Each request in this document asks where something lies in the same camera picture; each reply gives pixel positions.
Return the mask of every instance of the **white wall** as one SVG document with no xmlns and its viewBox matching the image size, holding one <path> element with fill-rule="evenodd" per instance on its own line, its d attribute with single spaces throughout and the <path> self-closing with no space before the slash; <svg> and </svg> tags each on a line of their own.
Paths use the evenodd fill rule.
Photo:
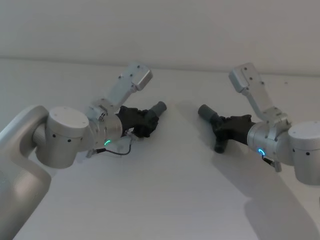
<svg viewBox="0 0 320 240">
<path fill-rule="evenodd" d="M 320 75 L 318 0 L 2 0 L 0 57 Z"/>
<path fill-rule="evenodd" d="M 0 129 L 33 104 L 84 110 L 122 69 L 0 60 Z M 52 171 L 49 193 L 15 240 L 320 240 L 318 187 L 299 183 L 289 166 L 275 173 L 235 142 L 223 155 L 212 150 L 200 105 L 225 116 L 253 113 L 227 74 L 153 73 L 126 105 L 145 109 L 164 101 L 168 110 L 157 130 L 128 156 L 81 153 L 72 167 Z M 263 80 L 294 122 L 320 119 L 318 78 Z M 110 147 L 125 151 L 128 143 Z"/>
</svg>

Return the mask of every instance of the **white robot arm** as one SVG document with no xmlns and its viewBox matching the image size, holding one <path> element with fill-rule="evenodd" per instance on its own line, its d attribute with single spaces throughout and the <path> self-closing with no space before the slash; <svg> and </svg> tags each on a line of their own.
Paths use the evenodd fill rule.
<svg viewBox="0 0 320 240">
<path fill-rule="evenodd" d="M 294 166 L 296 178 L 308 185 L 320 185 L 320 121 L 307 121 L 292 126 L 286 113 L 274 106 L 265 83 L 252 63 L 234 68 L 229 78 L 238 93 L 245 95 L 261 122 L 251 116 L 219 117 L 208 106 L 199 108 L 199 115 L 212 124 L 217 143 L 223 153 L 228 140 L 248 145 L 262 155 L 277 172 L 281 164 Z"/>
<path fill-rule="evenodd" d="M 43 106 L 32 106 L 0 132 L 1 240 L 14 238 L 49 190 L 51 176 L 28 159 L 34 149 L 41 163 L 63 169 L 73 164 L 78 152 L 104 147 L 132 126 L 139 138 L 153 132 L 166 110 L 163 102 L 145 111 L 121 107 L 152 77 L 145 65 L 132 63 L 109 96 L 94 101 L 87 114 L 66 106 L 49 112 Z"/>
</svg>

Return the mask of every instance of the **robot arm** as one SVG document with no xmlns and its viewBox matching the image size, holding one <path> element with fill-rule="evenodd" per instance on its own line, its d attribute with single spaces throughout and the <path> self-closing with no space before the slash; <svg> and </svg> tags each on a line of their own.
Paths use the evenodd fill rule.
<svg viewBox="0 0 320 240">
<path fill-rule="evenodd" d="M 41 163 L 63 169 L 73 164 L 78 152 L 104 147 L 124 135 L 150 136 L 166 105 L 159 102 L 143 111 L 121 105 L 151 78 L 146 66 L 133 63 L 110 95 L 93 102 L 86 114 L 66 106 L 49 112 L 43 106 L 32 106 L 0 132 L 1 240 L 14 238 L 49 190 L 51 176 L 28 159 L 34 149 Z"/>
<path fill-rule="evenodd" d="M 228 140 L 235 140 L 260 153 L 277 172 L 281 171 L 280 163 L 294 166 L 300 182 L 320 185 L 320 121 L 292 126 L 287 114 L 273 105 L 252 63 L 234 68 L 229 78 L 262 121 L 252 122 L 250 115 L 226 118 L 202 105 L 198 114 L 212 125 L 216 136 L 214 150 L 223 153 Z"/>
</svg>

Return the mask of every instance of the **green led light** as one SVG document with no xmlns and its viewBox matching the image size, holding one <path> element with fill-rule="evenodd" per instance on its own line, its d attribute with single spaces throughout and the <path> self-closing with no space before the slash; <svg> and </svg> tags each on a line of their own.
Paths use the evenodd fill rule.
<svg viewBox="0 0 320 240">
<path fill-rule="evenodd" d="M 111 140 L 106 141 L 104 145 L 107 146 L 109 143 L 111 143 Z"/>
</svg>

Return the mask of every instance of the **cable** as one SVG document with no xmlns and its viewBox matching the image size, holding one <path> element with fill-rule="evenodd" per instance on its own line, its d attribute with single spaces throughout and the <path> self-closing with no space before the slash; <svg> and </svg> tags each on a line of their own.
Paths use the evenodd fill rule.
<svg viewBox="0 0 320 240">
<path fill-rule="evenodd" d="M 119 156 L 125 156 L 131 152 L 131 146 L 132 146 L 132 140 L 130 141 L 130 144 L 129 144 L 129 151 L 127 151 L 126 153 L 115 152 L 115 151 L 111 151 L 111 150 L 108 150 L 105 148 L 96 149 L 95 151 L 96 151 L 96 154 L 108 152 L 108 153 L 119 155 Z"/>
</svg>

